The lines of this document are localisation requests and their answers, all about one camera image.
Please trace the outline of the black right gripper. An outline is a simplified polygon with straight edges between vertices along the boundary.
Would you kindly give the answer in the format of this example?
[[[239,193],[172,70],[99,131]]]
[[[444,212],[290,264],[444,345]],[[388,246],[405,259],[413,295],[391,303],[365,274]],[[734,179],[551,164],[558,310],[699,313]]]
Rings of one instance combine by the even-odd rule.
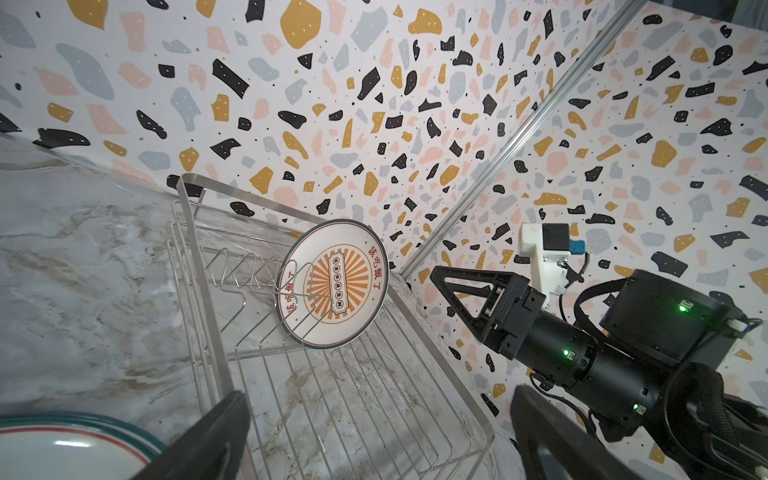
[[[514,359],[546,296],[511,272],[437,266],[429,276],[472,336]]]

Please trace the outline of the sunburst plate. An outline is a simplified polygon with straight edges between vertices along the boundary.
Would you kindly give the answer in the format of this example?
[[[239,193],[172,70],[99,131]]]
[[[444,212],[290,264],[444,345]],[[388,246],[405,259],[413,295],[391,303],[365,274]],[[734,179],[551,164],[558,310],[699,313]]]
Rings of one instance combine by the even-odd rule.
[[[329,220],[288,251],[276,277],[276,311],[289,338],[308,348],[334,349],[373,323],[388,284],[379,236],[355,220]]]

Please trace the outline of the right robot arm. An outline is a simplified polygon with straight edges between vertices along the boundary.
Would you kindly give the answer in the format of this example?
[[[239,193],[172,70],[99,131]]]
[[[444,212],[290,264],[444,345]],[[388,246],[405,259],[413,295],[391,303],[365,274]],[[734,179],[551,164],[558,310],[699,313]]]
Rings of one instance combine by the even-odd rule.
[[[585,289],[612,295],[599,323],[565,321],[518,274],[436,267],[431,281],[471,334],[585,404],[609,442],[646,430],[692,479],[767,474],[767,417],[724,391],[718,366],[760,325],[736,306],[644,270]]]

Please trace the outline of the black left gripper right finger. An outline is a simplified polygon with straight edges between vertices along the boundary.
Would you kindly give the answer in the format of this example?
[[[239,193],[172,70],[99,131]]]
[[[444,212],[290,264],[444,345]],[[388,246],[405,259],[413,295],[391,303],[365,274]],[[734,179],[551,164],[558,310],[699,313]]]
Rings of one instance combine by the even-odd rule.
[[[515,389],[511,418],[528,479],[639,477],[530,386]]]

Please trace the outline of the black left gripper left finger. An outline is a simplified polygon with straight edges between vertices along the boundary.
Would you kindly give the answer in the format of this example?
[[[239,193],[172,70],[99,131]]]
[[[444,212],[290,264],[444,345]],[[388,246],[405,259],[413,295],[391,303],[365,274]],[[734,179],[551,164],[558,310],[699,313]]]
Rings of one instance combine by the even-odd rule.
[[[249,418],[244,393],[229,393],[134,479],[235,479]]]

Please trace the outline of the white plate red rim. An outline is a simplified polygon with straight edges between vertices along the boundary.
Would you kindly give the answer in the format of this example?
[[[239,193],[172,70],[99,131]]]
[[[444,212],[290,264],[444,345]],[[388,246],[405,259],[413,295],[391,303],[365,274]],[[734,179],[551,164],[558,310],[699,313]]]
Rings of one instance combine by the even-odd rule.
[[[166,449],[112,417],[53,412],[1,418],[3,479],[131,479]]]

